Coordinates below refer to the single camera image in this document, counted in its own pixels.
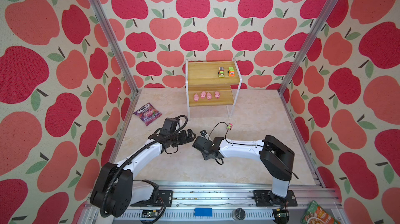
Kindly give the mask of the purple candy bag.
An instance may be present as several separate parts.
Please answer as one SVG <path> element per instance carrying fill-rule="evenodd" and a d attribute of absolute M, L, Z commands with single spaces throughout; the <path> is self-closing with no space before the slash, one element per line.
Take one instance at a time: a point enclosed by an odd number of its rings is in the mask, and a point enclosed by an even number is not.
<path fill-rule="evenodd" d="M 162 113 L 157 110 L 151 103 L 147 103 L 134 112 L 146 126 L 153 123 L 156 119 L 162 116 Z"/>

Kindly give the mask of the orange green toy car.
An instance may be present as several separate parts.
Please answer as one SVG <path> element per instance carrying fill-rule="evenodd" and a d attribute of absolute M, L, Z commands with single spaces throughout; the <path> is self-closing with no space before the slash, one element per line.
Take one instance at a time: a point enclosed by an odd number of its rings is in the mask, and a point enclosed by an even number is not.
<path fill-rule="evenodd" d="M 234 77 L 235 76 L 235 69 L 233 67 L 228 68 L 228 74 L 229 77 Z"/>

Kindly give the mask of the wooden two-tier shelf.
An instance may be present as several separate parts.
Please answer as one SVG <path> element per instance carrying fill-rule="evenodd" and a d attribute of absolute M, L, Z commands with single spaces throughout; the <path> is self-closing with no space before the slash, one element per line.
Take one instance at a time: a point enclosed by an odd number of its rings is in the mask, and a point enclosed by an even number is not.
<path fill-rule="evenodd" d="M 225 76 L 218 77 L 219 67 L 225 69 Z M 235 69 L 235 76 L 229 77 L 228 68 Z M 200 106 L 225 106 L 228 117 L 231 118 L 236 106 L 238 95 L 243 82 L 242 75 L 235 58 L 231 61 L 185 61 L 185 92 L 187 104 L 187 117 L 191 118 L 191 108 Z M 205 91 L 212 94 L 211 100 L 201 98 Z M 220 98 L 214 97 L 214 92 L 220 93 Z M 200 99 L 195 102 L 193 97 L 198 94 Z"/>

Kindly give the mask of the left aluminium frame post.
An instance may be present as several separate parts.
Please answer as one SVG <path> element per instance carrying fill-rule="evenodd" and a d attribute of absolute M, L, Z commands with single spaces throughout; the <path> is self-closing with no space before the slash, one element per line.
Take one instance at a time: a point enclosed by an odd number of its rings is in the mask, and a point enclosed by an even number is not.
<path fill-rule="evenodd" d="M 113 31 L 113 28 L 104 13 L 103 6 L 101 4 L 100 0 L 89 0 L 94 13 L 102 27 L 102 30 L 105 34 L 105 37 L 109 43 L 109 46 L 112 50 L 112 52 L 115 55 L 115 58 L 117 59 L 117 62 L 121 68 L 122 73 L 124 74 L 128 85 L 130 86 L 130 89 L 132 90 L 132 93 L 134 96 L 138 96 L 139 90 L 137 88 L 137 85 L 133 79 L 133 75 L 130 72 L 130 68 L 128 66 L 127 60 L 125 58 L 125 55 L 123 54 L 123 51 L 121 50 L 119 43 L 117 41 L 116 35 Z"/>

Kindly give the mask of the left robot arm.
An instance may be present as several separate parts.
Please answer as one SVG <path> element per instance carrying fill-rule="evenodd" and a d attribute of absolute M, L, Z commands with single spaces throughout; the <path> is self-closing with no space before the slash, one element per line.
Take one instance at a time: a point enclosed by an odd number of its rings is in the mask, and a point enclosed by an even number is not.
<path fill-rule="evenodd" d="M 100 209 L 101 217 L 120 217 L 134 204 L 159 206 L 165 211 L 158 184 L 149 180 L 135 181 L 134 176 L 169 147 L 192 142 L 196 135 L 190 129 L 184 130 L 187 123 L 185 115 L 166 118 L 164 125 L 131 156 L 116 164 L 107 162 L 103 165 L 90 196 L 91 205 Z"/>

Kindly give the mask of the yellow green toy car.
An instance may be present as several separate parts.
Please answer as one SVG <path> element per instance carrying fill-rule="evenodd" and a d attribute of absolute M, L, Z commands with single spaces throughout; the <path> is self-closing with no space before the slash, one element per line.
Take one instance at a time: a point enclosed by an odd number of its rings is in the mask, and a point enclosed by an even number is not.
<path fill-rule="evenodd" d="M 218 77 L 223 78 L 225 76 L 225 69 L 223 67 L 219 67 Z"/>

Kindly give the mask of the blue block on rail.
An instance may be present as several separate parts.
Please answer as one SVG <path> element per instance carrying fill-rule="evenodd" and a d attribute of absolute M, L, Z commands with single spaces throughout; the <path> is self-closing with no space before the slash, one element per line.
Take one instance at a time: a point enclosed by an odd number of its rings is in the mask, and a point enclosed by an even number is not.
<path fill-rule="evenodd" d="M 213 209 L 212 208 L 197 207 L 197 208 L 194 209 L 194 215 L 196 217 L 212 217 L 213 216 Z"/>

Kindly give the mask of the round black knob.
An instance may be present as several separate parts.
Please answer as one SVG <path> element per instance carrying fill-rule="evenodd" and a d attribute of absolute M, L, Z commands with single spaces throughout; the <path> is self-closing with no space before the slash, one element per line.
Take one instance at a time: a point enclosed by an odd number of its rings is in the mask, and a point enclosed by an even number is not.
<path fill-rule="evenodd" d="M 242 208 L 237 208 L 233 211 L 232 216 L 235 220 L 244 220 L 246 218 L 246 212 Z"/>

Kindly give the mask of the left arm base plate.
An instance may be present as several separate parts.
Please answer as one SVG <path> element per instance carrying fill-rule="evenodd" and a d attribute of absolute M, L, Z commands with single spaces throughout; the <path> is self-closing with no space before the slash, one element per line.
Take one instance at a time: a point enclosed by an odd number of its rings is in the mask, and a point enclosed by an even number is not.
<path fill-rule="evenodd" d="M 144 207 L 144 206 L 162 206 L 171 207 L 173 199 L 173 190 L 158 190 L 151 198 L 147 201 L 140 201 L 138 203 L 131 204 L 132 207 Z"/>

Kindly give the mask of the right aluminium frame post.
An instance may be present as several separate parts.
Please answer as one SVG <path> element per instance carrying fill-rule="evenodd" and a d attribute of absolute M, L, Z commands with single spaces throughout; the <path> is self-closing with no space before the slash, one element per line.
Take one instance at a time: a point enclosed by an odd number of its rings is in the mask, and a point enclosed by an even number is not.
<path fill-rule="evenodd" d="M 301 47 L 301 50 L 299 51 L 298 54 L 296 54 L 292 66 L 290 67 L 289 71 L 287 72 L 286 76 L 284 77 L 279 87 L 278 94 L 281 98 L 283 97 L 283 94 L 286 88 L 288 87 L 289 83 L 292 81 L 293 76 L 295 75 L 297 69 L 299 68 L 303 58 L 306 56 L 307 52 L 314 43 L 320 30 L 326 24 L 328 17 L 331 15 L 338 1 L 339 0 L 327 0 L 325 2 L 325 5 L 322 7 L 322 10 L 319 16 L 317 17 L 316 22 L 311 27 L 311 31 L 308 33 L 308 36 L 306 37 L 304 44 Z"/>

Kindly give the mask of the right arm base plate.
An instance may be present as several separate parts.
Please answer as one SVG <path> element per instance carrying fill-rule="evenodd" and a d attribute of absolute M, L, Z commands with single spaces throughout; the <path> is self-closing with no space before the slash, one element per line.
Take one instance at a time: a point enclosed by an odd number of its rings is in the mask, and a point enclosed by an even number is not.
<path fill-rule="evenodd" d="M 292 190 L 285 198 L 274 195 L 270 190 L 254 190 L 252 199 L 257 207 L 297 207 L 298 203 Z"/>

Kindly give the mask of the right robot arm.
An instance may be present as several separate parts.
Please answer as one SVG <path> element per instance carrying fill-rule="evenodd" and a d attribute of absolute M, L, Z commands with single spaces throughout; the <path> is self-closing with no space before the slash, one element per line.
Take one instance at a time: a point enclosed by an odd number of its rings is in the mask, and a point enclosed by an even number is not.
<path fill-rule="evenodd" d="M 193 147 L 200 151 L 204 160 L 222 161 L 238 157 L 259 160 L 273 177 L 266 202 L 273 206 L 285 206 L 288 202 L 289 184 L 293 173 L 294 152 L 277 138 L 267 135 L 263 140 L 237 141 L 215 137 L 212 141 L 198 136 Z"/>

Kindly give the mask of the green snack bag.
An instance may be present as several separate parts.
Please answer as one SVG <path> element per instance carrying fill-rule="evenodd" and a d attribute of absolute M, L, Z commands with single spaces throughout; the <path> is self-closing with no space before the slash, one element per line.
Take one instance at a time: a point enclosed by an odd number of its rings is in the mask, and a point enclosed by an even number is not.
<path fill-rule="evenodd" d="M 328 214 L 316 201 L 311 201 L 301 219 L 302 224 L 340 224 Z"/>

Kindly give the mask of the aluminium frame post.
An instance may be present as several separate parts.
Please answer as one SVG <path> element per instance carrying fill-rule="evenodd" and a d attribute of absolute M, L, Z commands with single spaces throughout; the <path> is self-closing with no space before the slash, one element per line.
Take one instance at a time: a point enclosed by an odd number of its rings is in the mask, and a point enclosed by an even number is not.
<path fill-rule="evenodd" d="M 293 76 L 295 75 L 297 69 L 299 68 L 303 58 L 306 56 L 307 52 L 314 43 L 320 30 L 326 24 L 328 17 L 331 15 L 338 1 L 339 0 L 327 0 L 325 2 L 325 5 L 322 7 L 322 10 L 319 16 L 317 17 L 316 22 L 311 27 L 311 31 L 308 33 L 308 36 L 306 37 L 304 44 L 301 47 L 301 50 L 299 51 L 298 54 L 296 54 L 292 66 L 290 67 L 289 71 L 287 72 L 286 76 L 284 77 L 279 87 L 278 94 L 281 98 L 283 97 L 283 94 L 286 88 L 288 87 L 289 83 L 292 81 Z"/>
<path fill-rule="evenodd" d="M 102 30 L 105 34 L 105 37 L 109 43 L 109 46 L 112 50 L 112 52 L 115 55 L 115 58 L 117 59 L 117 62 L 121 68 L 122 73 L 124 74 L 128 85 L 130 86 L 130 89 L 132 90 L 132 93 L 134 96 L 138 96 L 139 90 L 137 88 L 137 85 L 133 79 L 133 75 L 130 72 L 130 68 L 128 66 L 127 60 L 125 58 L 125 55 L 123 54 L 123 51 L 121 50 L 119 43 L 117 41 L 116 35 L 113 31 L 113 28 L 104 13 L 103 6 L 101 4 L 100 0 L 89 0 L 94 13 L 102 27 Z"/>

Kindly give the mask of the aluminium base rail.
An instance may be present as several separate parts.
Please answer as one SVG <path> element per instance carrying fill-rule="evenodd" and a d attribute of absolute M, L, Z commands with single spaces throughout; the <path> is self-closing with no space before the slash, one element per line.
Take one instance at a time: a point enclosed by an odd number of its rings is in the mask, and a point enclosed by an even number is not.
<path fill-rule="evenodd" d="M 238 224 L 232 213 L 237 208 L 246 212 L 243 224 L 272 224 L 273 207 L 257 207 L 254 190 L 266 190 L 267 184 L 200 183 L 157 181 L 161 190 L 173 190 L 172 205 L 158 221 L 160 224 Z M 320 185 L 292 185 L 297 207 L 289 207 L 289 223 L 299 224 L 311 201 L 316 201 L 342 224 L 349 220 L 333 189 Z M 197 207 L 212 208 L 212 217 L 196 217 Z"/>

